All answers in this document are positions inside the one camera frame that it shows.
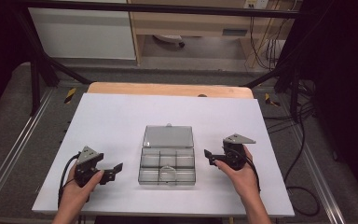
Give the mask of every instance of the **finger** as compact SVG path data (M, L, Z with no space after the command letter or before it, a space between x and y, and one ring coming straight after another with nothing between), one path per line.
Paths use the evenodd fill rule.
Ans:
M223 161L214 161L217 167L219 167L220 170L222 170L226 175L231 176L233 169L229 167L225 162Z
M76 168L76 162L72 166L72 168L69 170L68 180L71 180L71 179L73 179L75 177L75 168Z
M100 183L101 178L103 177L103 170L95 174L89 182L83 187L87 192L92 192L97 184Z
M245 154L249 159L253 159L253 156L251 154L251 152L249 151L248 147L246 145L243 145L243 149L245 149Z

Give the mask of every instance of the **aluminum rail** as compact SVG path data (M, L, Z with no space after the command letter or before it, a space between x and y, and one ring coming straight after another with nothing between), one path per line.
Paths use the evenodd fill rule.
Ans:
M19 159L22 150L25 148L29 138L31 137L37 123L42 118L45 109L48 106L48 102L54 92L53 88L48 88L45 92L44 96L41 100L41 106L36 111L35 115L30 117L22 129L16 143L13 145L10 152L7 154L5 161L2 163L0 167L0 191L2 187L5 185L8 176L10 175L14 165L16 164L17 160Z
M290 115L289 103L281 95L278 95L278 97L280 99L280 102L282 103L282 107L286 115ZM301 132L301 129L298 127L298 125L295 125L293 121L291 122L294 125L292 130L294 130L295 132L297 143L301 145L301 137L303 133ZM307 144L307 141L305 142L302 157L308 167L308 170L310 171L310 177L312 178L313 184L318 191L319 197L324 205L324 210L329 217L330 222L332 224L345 224L345 218L344 216L342 216L341 210L338 207L336 199L334 198L334 195L331 192L327 181L324 178L324 174L322 173L318 162L313 157L310 147Z
M97 11L128 11L128 12L154 12L199 14L219 16L240 16L260 18L284 18L303 19L314 16L311 13L283 10L262 10L232 7L192 7L173 5L149 5L149 4L123 4L123 3L97 3L97 2L72 2L72 1L47 1L47 0L15 0L11 3L22 7L97 10Z

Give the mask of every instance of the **metal frame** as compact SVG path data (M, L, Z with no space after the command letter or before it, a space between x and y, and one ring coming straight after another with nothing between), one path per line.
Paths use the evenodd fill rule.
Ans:
M287 100L282 96L278 95L280 102L282 103L282 107L287 115L290 115L290 105ZM300 146L301 145L301 137L302 132L298 125L294 121L291 121L293 128L292 130L296 136L296 142ZM318 163L312 155L310 147L307 142L305 142L304 151L303 151L303 159L307 165L308 170L310 171L310 177L312 178L313 184L315 185L316 190L318 191L319 197L324 205L324 210L330 219L331 223L334 224L344 224L345 219L342 216L341 210L338 207L336 199L334 198L333 193L331 192L326 179L324 178L324 174L319 168Z
M227 7L187 7L187 6L167 6L167 5L148 5L148 4L120 4L120 3L97 3L97 2L73 2L73 1L48 1L48 0L6 0L2 3L10 9L17 23L21 26L27 38L29 51L33 60L33 114L40 106L39 84L37 83L40 74L48 86L57 86L59 79L54 71L58 69L66 75L73 77L83 84L90 84L88 80L75 73L71 69L50 58L43 50L39 36L30 19L25 17L29 14L28 7L38 8L57 8L57 9L76 9L76 10L98 10L98 11L128 11L128 12L153 12L153 13L177 13L177 14L198 14L198 15L217 15L217 16L240 16L240 17L261 17L261 18L286 18L286 19L306 19L313 15L298 11L278 11L278 10L259 10L249 8L227 8Z
M16 143L11 148L10 152L7 154L5 161L2 163L0 167L0 191L4 186L5 182L8 179L11 171L14 168L17 160L19 159L22 151L25 148L29 138L31 137L32 133L36 125L38 124L39 120L42 118L43 113L45 112L46 108L48 107L48 103L51 99L51 96L54 94L54 88L48 88L41 100L41 106L37 111L35 111L34 116L30 117L25 124L20 136L17 138Z

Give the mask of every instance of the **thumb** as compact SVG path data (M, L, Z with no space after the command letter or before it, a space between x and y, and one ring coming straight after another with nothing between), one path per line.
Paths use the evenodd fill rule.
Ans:
M232 175L233 170L225 162L216 160L214 161L214 163L217 167L219 167L220 170L222 170L226 175L228 175L228 177Z
M97 186L97 184L100 183L101 179L103 178L103 170L99 171L98 173L96 173L90 180L89 182L83 187L83 189L85 189L88 192L92 192L95 188L95 186Z

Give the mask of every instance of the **black metal pole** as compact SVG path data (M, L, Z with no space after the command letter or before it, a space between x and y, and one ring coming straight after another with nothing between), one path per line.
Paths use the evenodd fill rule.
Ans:
M40 44L39 39L37 38L37 34L33 32L32 28L30 27L30 24L25 19L23 10L28 9L26 7L21 6L13 7L12 13L16 18L18 24L21 26L22 31L24 32L28 40L29 50L34 57L34 61L36 61L37 63L37 69L39 70L40 75L46 81L46 84L48 86L56 86L60 81L57 78L54 70L46 62L43 47Z
M31 60L31 82L32 82L32 110L31 116L34 115L40 106L40 85L39 72L37 70L36 60Z
M64 66L63 64L57 62L56 60L54 60L53 58L49 57L47 54L45 55L46 59L50 62L50 64L57 68L58 70L64 72L66 75L76 79L77 81L81 82L82 84L91 84L93 81L82 77L81 75L79 75L78 73L72 71L71 69L67 68L66 66Z
M298 123L298 115L297 114L297 104L298 104L298 82L299 82L299 73L296 70L292 76L292 92L290 94L290 114L292 118Z
M308 18L312 16L312 14L310 13L298 12L298 11L264 10L264 9L260 10L260 9L231 8L231 7L193 7L193 6L70 2L70 1L47 1L47 0L16 0L13 1L13 3L20 4L24 7L40 7L40 8L199 14L199 15L257 17L257 18L299 19L299 18Z
M247 87L249 89L252 89L252 88L258 86L260 83L263 83L272 77L279 77L282 73L287 72L287 68L288 68L287 65L281 65L280 67L277 67L272 71L269 71L267 74L265 74L262 77L259 77L247 84L240 85L240 87Z

